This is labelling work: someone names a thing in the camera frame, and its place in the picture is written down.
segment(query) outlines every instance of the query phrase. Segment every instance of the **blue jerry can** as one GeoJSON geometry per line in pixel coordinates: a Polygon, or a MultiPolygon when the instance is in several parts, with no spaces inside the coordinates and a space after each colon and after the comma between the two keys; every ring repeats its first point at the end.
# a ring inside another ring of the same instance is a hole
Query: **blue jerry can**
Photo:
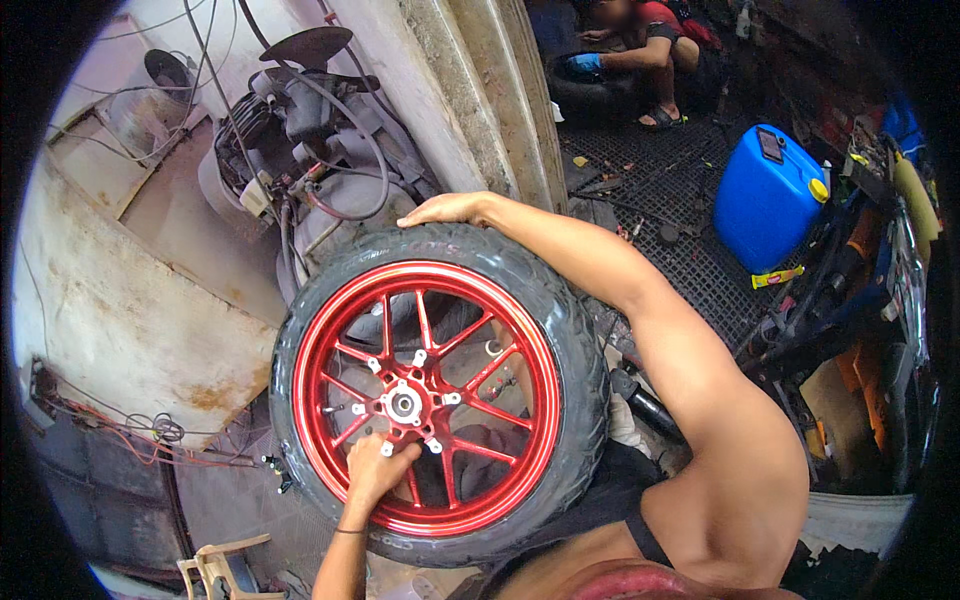
{"type": "Polygon", "coordinates": [[[750,273],[773,271],[803,242],[827,201],[823,178],[820,165],[786,134],[751,127],[720,180],[717,235],[750,273]]]}

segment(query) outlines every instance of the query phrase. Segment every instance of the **blue glove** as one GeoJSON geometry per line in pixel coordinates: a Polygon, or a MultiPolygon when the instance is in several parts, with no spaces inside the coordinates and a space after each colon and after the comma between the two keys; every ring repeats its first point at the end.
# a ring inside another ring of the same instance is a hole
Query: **blue glove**
{"type": "Polygon", "coordinates": [[[599,73],[603,68],[600,66],[600,55],[596,53],[570,57],[566,60],[566,66],[576,73],[599,73]]]}

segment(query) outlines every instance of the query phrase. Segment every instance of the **red wheel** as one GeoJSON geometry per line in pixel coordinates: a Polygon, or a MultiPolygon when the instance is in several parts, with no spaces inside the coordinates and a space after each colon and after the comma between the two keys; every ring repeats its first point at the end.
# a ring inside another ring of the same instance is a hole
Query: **red wheel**
{"type": "Polygon", "coordinates": [[[463,535],[508,514],[539,482],[560,424],[557,370],[534,319],[493,281],[463,267],[437,261],[385,265],[341,288],[307,327],[293,377],[294,419],[304,451],[313,469],[342,501],[347,498],[349,485],[344,441],[374,415],[383,417],[390,425],[384,454],[391,454],[402,444],[425,440],[427,448],[441,455],[447,506],[426,506],[420,502],[419,485],[411,470],[408,482],[412,501],[387,498],[372,517],[389,530],[415,536],[463,535]],[[423,302],[428,291],[469,300],[484,310],[483,316],[453,339],[439,344],[433,338],[423,302]],[[397,359],[390,327],[390,298],[402,293],[416,295],[420,318],[422,349],[409,363],[397,359]],[[373,355],[349,346],[342,338],[352,321],[375,302],[386,309],[383,349],[373,355]],[[510,332],[513,342],[465,385],[447,381],[443,359],[494,319],[510,332]],[[329,366],[335,362],[337,352],[367,364],[382,383],[381,394],[362,393],[334,376],[329,366]],[[531,374],[534,410],[530,418],[515,416],[480,398],[481,384],[514,353],[524,358],[531,374]],[[324,412],[324,408],[336,407],[331,407],[328,400],[329,386],[345,392],[355,402],[351,410],[356,417],[342,431],[335,430],[329,410],[324,412]],[[461,402],[528,430],[523,453],[511,456],[456,437],[450,430],[450,416],[461,402]],[[462,501],[455,491],[455,452],[472,452],[502,461],[510,466],[510,471],[493,489],[462,501]]]}
{"type": "Polygon", "coordinates": [[[422,566],[488,563],[587,489],[607,433],[599,349],[565,282],[496,231],[381,231],[291,306],[274,349],[276,439],[298,489],[332,520],[349,444],[371,430],[389,432],[384,452],[424,444],[373,514],[368,547],[422,566]],[[372,318],[362,346],[347,335],[372,318]],[[478,343],[494,336],[502,353],[478,343]],[[519,385],[491,395],[508,367],[519,385]]]}

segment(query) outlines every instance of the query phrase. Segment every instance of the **hand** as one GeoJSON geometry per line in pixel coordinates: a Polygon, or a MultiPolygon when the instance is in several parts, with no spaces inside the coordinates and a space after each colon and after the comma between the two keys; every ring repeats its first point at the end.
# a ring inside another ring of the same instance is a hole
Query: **hand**
{"type": "Polygon", "coordinates": [[[411,228],[421,223],[470,223],[479,228],[489,227],[485,212],[491,204],[512,202],[493,192],[441,194],[414,208],[396,224],[411,228]]]}
{"type": "Polygon", "coordinates": [[[360,438],[347,455],[350,475],[347,504],[368,514],[420,456],[419,444],[409,444],[394,456],[384,456],[380,454],[380,447],[386,439],[386,433],[360,438]]]}
{"type": "Polygon", "coordinates": [[[583,41],[602,41],[610,37],[609,29],[594,29],[580,34],[583,41]]]}
{"type": "Polygon", "coordinates": [[[603,68],[600,64],[600,55],[595,52],[570,57],[566,60],[566,66],[576,73],[599,73],[603,68]]]}

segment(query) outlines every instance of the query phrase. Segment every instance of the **smartphone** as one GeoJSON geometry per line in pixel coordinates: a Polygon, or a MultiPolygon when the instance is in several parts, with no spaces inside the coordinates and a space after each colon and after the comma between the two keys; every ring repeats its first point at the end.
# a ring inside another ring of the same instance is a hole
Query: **smartphone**
{"type": "Polygon", "coordinates": [[[756,138],[760,141],[760,151],[764,158],[783,164],[783,153],[775,133],[756,128],[756,138]]]}

